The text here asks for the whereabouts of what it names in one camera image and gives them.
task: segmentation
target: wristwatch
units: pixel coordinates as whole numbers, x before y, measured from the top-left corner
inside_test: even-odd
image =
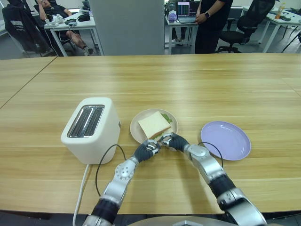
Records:
[[[208,11],[205,13],[206,18],[208,19],[210,17]]]

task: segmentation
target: bread slice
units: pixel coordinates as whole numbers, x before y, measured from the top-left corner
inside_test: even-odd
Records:
[[[138,123],[148,139],[152,139],[164,130],[171,128],[171,125],[160,112],[155,112],[149,117],[139,120]]]

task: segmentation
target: toaster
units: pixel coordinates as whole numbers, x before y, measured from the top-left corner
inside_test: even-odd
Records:
[[[120,120],[113,101],[107,97],[91,97],[80,102],[67,125],[61,141],[83,164],[99,164],[107,149],[118,142]],[[112,147],[102,164],[115,154]]]

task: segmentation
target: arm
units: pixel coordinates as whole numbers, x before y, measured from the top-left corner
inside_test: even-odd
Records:
[[[150,159],[160,150],[160,145],[154,140],[146,140],[134,152],[132,157],[121,163],[115,169],[115,175],[110,181],[89,215],[84,226],[111,226],[122,205],[127,192],[127,185],[134,176],[135,169],[142,161]]]
[[[215,3],[210,7],[210,9],[207,11],[207,13],[212,16],[216,12],[218,12],[226,3],[224,1],[216,0]],[[200,14],[197,16],[196,24],[201,24],[207,20],[207,17],[205,16],[205,13]]]
[[[38,4],[39,4],[39,11],[40,11],[40,19],[45,21],[47,19],[47,16],[46,16],[46,13],[44,11],[44,8],[42,7],[41,5],[41,2],[40,1],[37,1]]]
[[[201,14],[201,4],[202,4],[202,0],[199,1],[196,18]]]
[[[226,3],[224,1],[217,0],[207,11],[210,16],[218,12]]]
[[[240,226],[262,226],[267,222],[259,210],[245,194],[236,188],[218,161],[210,155],[206,147],[190,145],[185,138],[175,134],[165,134],[160,145],[173,147],[184,152],[199,170],[209,185],[221,210],[225,211],[231,223]]]
[[[64,13],[67,14],[68,16],[71,16],[71,15],[72,15],[72,12],[70,12],[70,11],[67,10],[67,9],[64,9]]]

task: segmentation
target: beige plate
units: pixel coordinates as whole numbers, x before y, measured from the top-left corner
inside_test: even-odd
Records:
[[[178,121],[177,121],[177,119],[175,119],[175,117],[170,112],[162,110],[162,109],[148,109],[148,110],[138,113],[133,118],[133,120],[131,121],[131,125],[130,125],[130,131],[131,131],[132,137],[140,144],[142,144],[147,139],[147,137],[146,137],[145,133],[143,132],[142,128],[140,127],[138,121],[154,114],[157,111],[159,111],[162,114],[164,114],[164,113],[167,114],[168,117],[172,120],[172,122],[170,123],[172,130],[174,131],[174,133],[178,132]]]

